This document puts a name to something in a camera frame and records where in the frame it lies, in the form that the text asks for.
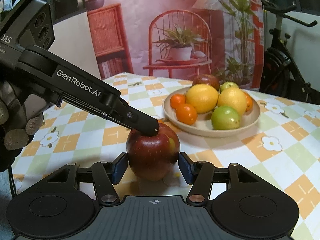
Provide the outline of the gloved left hand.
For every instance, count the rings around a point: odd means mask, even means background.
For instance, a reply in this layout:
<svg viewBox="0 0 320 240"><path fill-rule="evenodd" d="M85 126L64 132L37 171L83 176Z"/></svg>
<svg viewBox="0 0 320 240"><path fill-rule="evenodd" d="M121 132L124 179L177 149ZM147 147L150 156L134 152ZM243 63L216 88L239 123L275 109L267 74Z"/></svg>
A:
<svg viewBox="0 0 320 240"><path fill-rule="evenodd" d="M1 81L1 172L8 169L43 124L43 112L52 105Z"/></svg>

